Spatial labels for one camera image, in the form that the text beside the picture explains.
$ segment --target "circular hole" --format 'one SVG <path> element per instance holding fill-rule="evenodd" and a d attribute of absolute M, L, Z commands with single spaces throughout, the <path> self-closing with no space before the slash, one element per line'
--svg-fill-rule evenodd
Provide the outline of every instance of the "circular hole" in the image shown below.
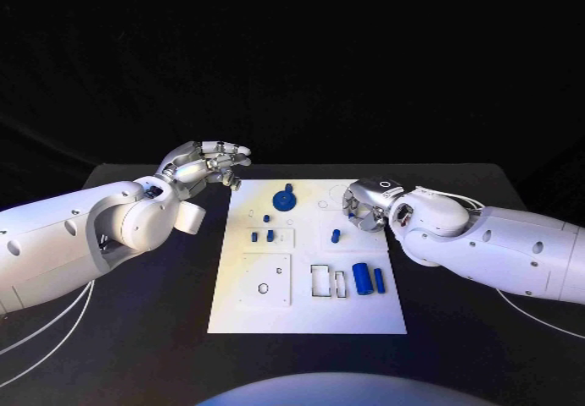
<path fill-rule="evenodd" d="M 19 244 L 19 241 L 9 241 L 9 244 L 8 244 L 8 248 L 9 248 L 9 251 L 11 251 L 11 253 L 15 255 L 15 256 L 19 256 L 21 255 L 21 244 Z"/>
<path fill-rule="evenodd" d="M 545 244 L 542 243 L 542 241 L 540 241 L 540 242 L 534 245 L 534 253 L 535 253 L 535 254 L 541 254 L 544 249 L 545 249 Z"/>
<path fill-rule="evenodd" d="M 77 236 L 77 225 L 71 220 L 66 221 L 66 229 L 73 236 Z"/>

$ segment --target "blue object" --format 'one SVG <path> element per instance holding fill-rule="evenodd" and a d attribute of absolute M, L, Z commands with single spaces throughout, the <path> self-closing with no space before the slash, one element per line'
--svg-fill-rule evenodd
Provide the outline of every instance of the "blue object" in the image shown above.
<path fill-rule="evenodd" d="M 377 278 L 378 293 L 385 294 L 387 289 L 384 287 L 383 269 L 381 268 L 375 269 L 375 278 Z"/>
<path fill-rule="evenodd" d="M 298 198 L 293 194 L 293 185 L 287 184 L 285 190 L 282 190 L 273 197 L 273 205 L 279 211 L 289 211 L 298 205 Z"/>
<path fill-rule="evenodd" d="M 332 235 L 332 243 L 338 244 L 339 243 L 339 236 L 342 235 L 342 232 L 336 229 L 334 230 L 334 235 Z"/>
<path fill-rule="evenodd" d="M 354 265 L 354 278 L 357 279 L 358 294 L 372 294 L 375 292 L 375 287 L 372 285 L 372 278 L 370 277 L 368 264 L 361 262 Z"/>

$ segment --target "white board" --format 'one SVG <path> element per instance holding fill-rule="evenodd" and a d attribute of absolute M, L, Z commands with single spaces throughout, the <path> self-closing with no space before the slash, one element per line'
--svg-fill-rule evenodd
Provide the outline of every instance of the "white board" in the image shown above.
<path fill-rule="evenodd" d="M 341 199 L 352 182 L 243 180 L 230 204 L 210 333 L 407 334 L 384 232 L 365 233 L 342 213 Z M 282 212 L 273 207 L 273 196 L 287 183 L 293 184 L 298 206 Z M 331 242 L 335 228 L 342 231 L 338 244 Z M 270 229 L 272 243 L 266 241 Z M 253 232 L 259 232 L 257 243 L 251 242 Z M 261 266 L 250 265 L 250 261 L 257 261 L 250 259 L 257 258 L 254 255 L 263 257 Z M 279 278 L 283 274 L 276 275 L 273 270 L 286 269 L 279 263 L 286 262 L 286 257 L 289 275 Z M 383 269 L 385 294 L 358 295 L 352 265 L 359 262 L 368 263 L 375 286 L 374 270 Z M 331 297 L 313 297 L 315 265 L 329 266 Z M 266 278 L 250 278 L 250 272 L 246 275 L 251 267 Z M 341 271 L 346 299 L 336 296 L 335 278 Z M 285 302 L 287 278 L 290 291 Z M 264 283 L 266 294 L 259 292 Z"/>

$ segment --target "table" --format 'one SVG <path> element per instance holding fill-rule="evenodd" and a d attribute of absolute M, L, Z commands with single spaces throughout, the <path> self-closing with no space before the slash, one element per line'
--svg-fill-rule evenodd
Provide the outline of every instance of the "table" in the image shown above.
<path fill-rule="evenodd" d="M 493 164 L 237 169 L 244 178 L 380 174 L 407 188 L 424 185 L 468 195 L 488 206 L 525 208 Z M 156 165 L 102 165 L 86 187 L 133 180 L 155 170 Z M 0 390 L 0 403 L 195 404 L 254 381 L 322 371 L 414 378 L 499 404 L 585 403 L 585 341 L 525 317 L 492 288 L 443 267 L 416 264 L 388 231 L 407 336 L 208 334 L 230 194 L 228 188 L 211 185 L 192 199 L 208 210 L 200 234 L 175 231 L 158 250 L 99 279 L 74 335 L 29 375 Z M 0 324 L 4 347 L 53 319 L 78 292 L 9 314 Z M 574 321 L 585 320 L 580 305 L 535 306 L 564 309 Z M 78 311 L 71 313 L 34 342 L 5 355 L 2 381 L 60 342 Z"/>

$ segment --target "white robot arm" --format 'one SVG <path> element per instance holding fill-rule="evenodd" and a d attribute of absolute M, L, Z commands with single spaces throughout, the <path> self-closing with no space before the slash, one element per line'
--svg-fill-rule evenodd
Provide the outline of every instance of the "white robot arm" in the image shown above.
<path fill-rule="evenodd" d="M 351 185 L 345 214 L 368 232 L 380 232 L 388 221 L 406 254 L 421 265 L 444 266 L 512 294 L 585 304 L 585 230 L 568 222 L 483 207 L 423 187 L 406 192 L 385 178 Z"/>
<path fill-rule="evenodd" d="M 80 288 L 158 248 L 174 228 L 197 234 L 205 210 L 184 201 L 208 183 L 238 190 L 233 165 L 250 149 L 188 142 L 155 176 L 117 182 L 0 212 L 0 313 L 38 305 Z"/>

